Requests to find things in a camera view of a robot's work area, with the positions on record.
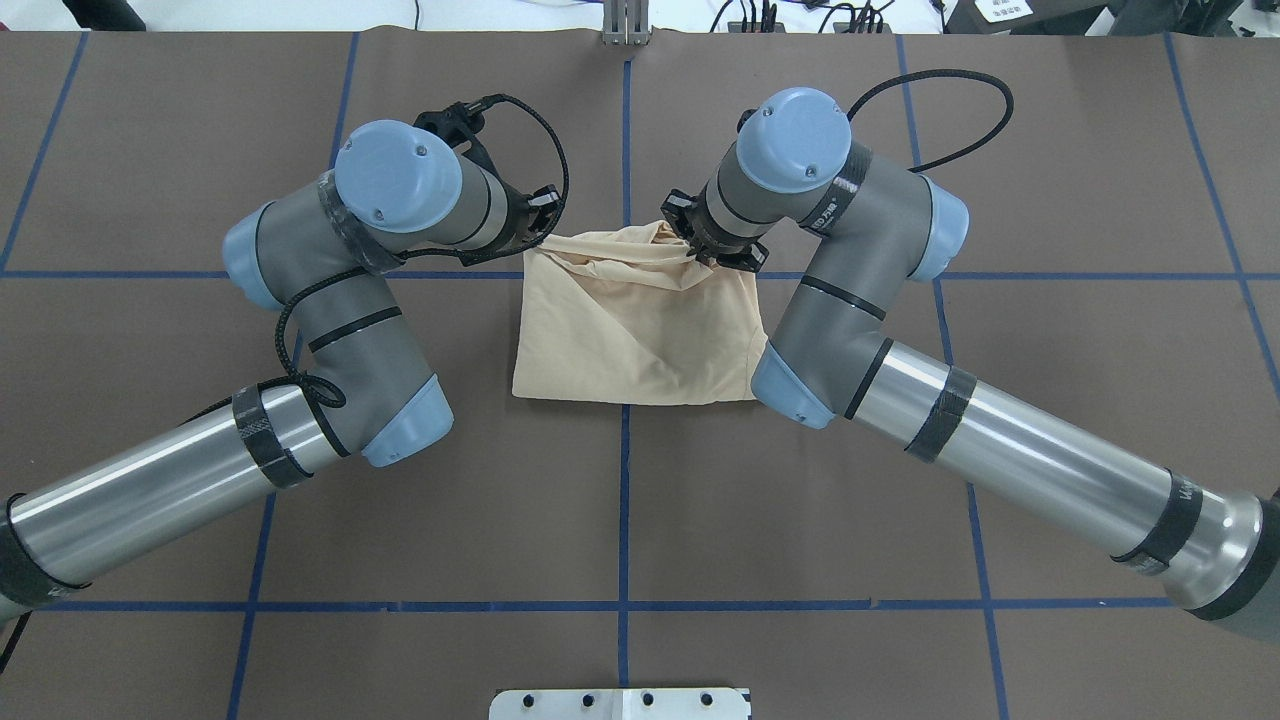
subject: white mounting plate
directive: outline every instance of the white mounting plate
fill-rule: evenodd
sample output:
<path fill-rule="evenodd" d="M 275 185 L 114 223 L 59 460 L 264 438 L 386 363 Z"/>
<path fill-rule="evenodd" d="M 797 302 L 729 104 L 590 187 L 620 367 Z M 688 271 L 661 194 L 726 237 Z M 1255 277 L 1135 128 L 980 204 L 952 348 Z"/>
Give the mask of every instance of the white mounting plate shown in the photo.
<path fill-rule="evenodd" d="M 489 720 L 750 720 L 750 698 L 737 688 L 503 691 Z"/>

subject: white bracket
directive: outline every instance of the white bracket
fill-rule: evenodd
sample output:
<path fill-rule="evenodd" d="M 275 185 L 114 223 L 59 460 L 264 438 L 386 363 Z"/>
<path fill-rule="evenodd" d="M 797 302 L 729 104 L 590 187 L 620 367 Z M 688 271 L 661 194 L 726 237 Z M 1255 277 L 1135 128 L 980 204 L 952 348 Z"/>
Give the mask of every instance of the white bracket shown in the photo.
<path fill-rule="evenodd" d="M 604 0 L 605 45 L 649 45 L 649 0 Z"/>
<path fill-rule="evenodd" d="M 504 691 L 489 720 L 751 720 L 751 691 L 637 688 Z"/>

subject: paper sticker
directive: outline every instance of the paper sticker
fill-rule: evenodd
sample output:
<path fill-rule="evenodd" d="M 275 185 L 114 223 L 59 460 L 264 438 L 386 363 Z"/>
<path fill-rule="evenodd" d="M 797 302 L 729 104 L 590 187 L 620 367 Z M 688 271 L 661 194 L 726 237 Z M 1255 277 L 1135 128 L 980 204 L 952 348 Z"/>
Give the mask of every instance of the paper sticker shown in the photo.
<path fill-rule="evenodd" d="M 1001 23 L 1032 14 L 1027 0 L 974 0 L 974 4 L 988 23 Z"/>

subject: light blue round cap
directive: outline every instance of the light blue round cap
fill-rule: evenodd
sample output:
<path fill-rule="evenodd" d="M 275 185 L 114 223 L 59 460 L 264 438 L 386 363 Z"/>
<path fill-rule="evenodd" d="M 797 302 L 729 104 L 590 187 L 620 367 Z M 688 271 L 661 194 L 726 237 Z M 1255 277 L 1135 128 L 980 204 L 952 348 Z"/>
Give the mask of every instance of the light blue round cap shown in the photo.
<path fill-rule="evenodd" d="M 786 360 L 773 350 L 772 342 L 764 345 L 764 355 L 751 375 L 751 392 L 765 406 L 806 428 L 820 430 L 836 416 L 796 377 Z"/>
<path fill-rule="evenodd" d="M 941 275 L 942 270 L 946 270 L 947 265 L 951 264 L 951 259 L 964 247 L 964 238 L 969 234 L 969 209 L 965 208 L 964 202 L 938 187 L 932 179 L 925 177 L 924 182 L 929 183 L 933 219 L 929 224 L 929 241 L 924 246 L 920 264 L 909 275 L 909 279 L 915 282 L 931 282 Z"/>
<path fill-rule="evenodd" d="M 262 269 L 257 264 L 257 224 L 268 205 L 270 202 L 250 213 L 227 231 L 227 237 L 223 238 L 223 266 L 227 268 L 232 283 L 244 291 L 244 297 L 259 307 L 279 311 L 284 305 L 266 287 Z"/>
<path fill-rule="evenodd" d="M 737 133 L 737 164 L 755 184 L 795 195 L 823 187 L 845 167 L 854 132 L 829 95 L 792 87 L 773 95 Z"/>
<path fill-rule="evenodd" d="M 431 375 L 399 413 L 360 451 L 374 468 L 385 468 L 434 445 L 453 427 L 453 410 L 438 375 Z"/>
<path fill-rule="evenodd" d="M 444 219 L 462 195 L 462 165 L 439 137 L 399 120 L 360 126 L 338 150 L 334 182 L 360 222 L 417 232 Z"/>

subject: beige cloth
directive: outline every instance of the beige cloth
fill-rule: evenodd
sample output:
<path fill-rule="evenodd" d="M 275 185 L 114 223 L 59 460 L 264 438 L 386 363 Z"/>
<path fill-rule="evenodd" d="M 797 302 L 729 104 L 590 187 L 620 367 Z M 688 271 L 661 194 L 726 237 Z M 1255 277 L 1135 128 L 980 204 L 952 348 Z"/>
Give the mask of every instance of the beige cloth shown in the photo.
<path fill-rule="evenodd" d="M 635 405 L 753 400 L 755 275 L 708 268 L 667 223 L 548 237 L 525 252 L 512 393 Z"/>

